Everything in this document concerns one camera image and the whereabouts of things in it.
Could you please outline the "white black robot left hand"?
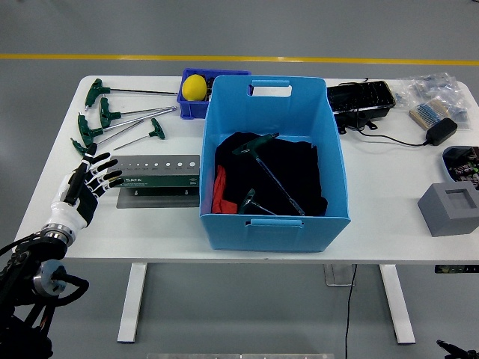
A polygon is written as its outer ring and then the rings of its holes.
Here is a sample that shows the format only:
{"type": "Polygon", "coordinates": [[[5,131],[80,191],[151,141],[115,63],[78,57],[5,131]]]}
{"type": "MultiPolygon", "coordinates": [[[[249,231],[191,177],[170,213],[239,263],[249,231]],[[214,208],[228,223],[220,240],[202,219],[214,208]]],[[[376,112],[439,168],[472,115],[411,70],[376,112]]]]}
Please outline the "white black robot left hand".
{"type": "Polygon", "coordinates": [[[73,231],[88,227],[98,206],[98,200],[109,189],[123,184],[122,171],[107,170],[118,162],[109,153],[97,154],[97,145],[90,145],[79,166],[65,176],[51,205],[50,223],[73,231]]]}

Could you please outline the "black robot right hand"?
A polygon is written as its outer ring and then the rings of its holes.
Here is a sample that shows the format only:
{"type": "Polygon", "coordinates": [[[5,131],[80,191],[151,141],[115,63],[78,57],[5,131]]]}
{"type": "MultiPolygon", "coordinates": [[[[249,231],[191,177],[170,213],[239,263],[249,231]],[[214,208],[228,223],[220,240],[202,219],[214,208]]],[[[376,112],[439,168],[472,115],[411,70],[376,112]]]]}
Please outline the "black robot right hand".
{"type": "Polygon", "coordinates": [[[478,351],[474,349],[461,349],[460,347],[446,343],[443,340],[437,340],[436,344],[447,352],[445,359],[478,359],[478,351]]]}

